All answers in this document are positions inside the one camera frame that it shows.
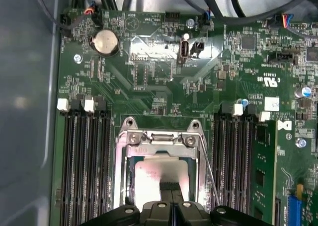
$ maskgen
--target screw hole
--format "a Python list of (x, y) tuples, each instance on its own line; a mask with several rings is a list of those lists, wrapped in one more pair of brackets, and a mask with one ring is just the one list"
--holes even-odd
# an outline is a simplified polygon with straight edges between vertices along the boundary
[(128, 126), (133, 125), (133, 121), (132, 121), (131, 119), (127, 120), (127, 122), (126, 122), (126, 123), (127, 123), (127, 125), (128, 125)]
[(199, 124), (198, 124), (198, 123), (194, 123), (194, 124), (192, 125), (192, 127), (193, 127), (194, 129), (198, 129), (198, 128), (199, 128)]

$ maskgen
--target capacitor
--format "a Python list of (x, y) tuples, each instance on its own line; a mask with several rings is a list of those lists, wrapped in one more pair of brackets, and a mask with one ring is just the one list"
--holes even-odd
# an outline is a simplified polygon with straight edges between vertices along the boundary
[(119, 51), (119, 39), (112, 30), (101, 30), (90, 38), (91, 47), (103, 57), (114, 56)]
[(306, 145), (307, 145), (307, 142), (306, 142), (305, 139), (303, 139), (303, 138), (298, 138), (298, 139), (296, 140), (296, 146), (297, 146), (298, 148), (304, 148)]
[(297, 88), (295, 91), (295, 96), (297, 98), (310, 97), (311, 94), (312, 94), (312, 89), (309, 87), (300, 87), (300, 88)]
[(243, 108), (246, 108), (246, 106), (248, 106), (249, 102), (246, 98), (242, 99), (242, 105), (243, 105)]
[(243, 105), (243, 108), (246, 108), (246, 106), (249, 104), (249, 101), (246, 98), (239, 98), (237, 103)]
[(195, 27), (195, 21), (190, 18), (185, 22), (185, 25), (187, 28), (193, 29)]

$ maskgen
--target white slot latch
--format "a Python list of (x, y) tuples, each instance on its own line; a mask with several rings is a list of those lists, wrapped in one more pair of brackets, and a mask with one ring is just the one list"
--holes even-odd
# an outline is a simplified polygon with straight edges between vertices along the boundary
[(265, 121), (268, 121), (269, 119), (270, 119), (270, 112), (263, 111), (263, 112), (260, 112), (260, 114), (258, 115), (258, 120), (260, 122), (265, 122)]
[(236, 103), (233, 106), (233, 110), (232, 110), (232, 116), (241, 116), (243, 115), (243, 105), (240, 103)]
[(59, 98), (57, 109), (61, 112), (68, 112), (70, 110), (69, 100), (67, 98)]
[(95, 102), (94, 102), (93, 98), (92, 99), (85, 99), (84, 110), (87, 113), (95, 112)]

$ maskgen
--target motherboard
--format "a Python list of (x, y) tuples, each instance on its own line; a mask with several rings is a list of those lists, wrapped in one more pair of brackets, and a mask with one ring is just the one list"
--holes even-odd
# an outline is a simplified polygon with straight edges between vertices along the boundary
[(61, 39), (51, 226), (142, 209), (163, 179), (207, 211), (318, 225), (317, 80), (315, 40), (270, 20), (89, 15)]

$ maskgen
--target blue capacitor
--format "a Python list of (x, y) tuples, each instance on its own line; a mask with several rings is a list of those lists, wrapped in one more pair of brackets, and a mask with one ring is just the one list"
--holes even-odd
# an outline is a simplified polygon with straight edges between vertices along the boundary
[(312, 89), (309, 87), (301, 87), (296, 89), (295, 96), (297, 98), (308, 98), (312, 94)]
[(242, 103), (242, 105), (243, 105), (243, 108), (246, 108), (246, 106), (248, 106), (248, 104), (249, 104), (248, 100), (245, 99), (245, 98), (242, 99), (241, 103)]

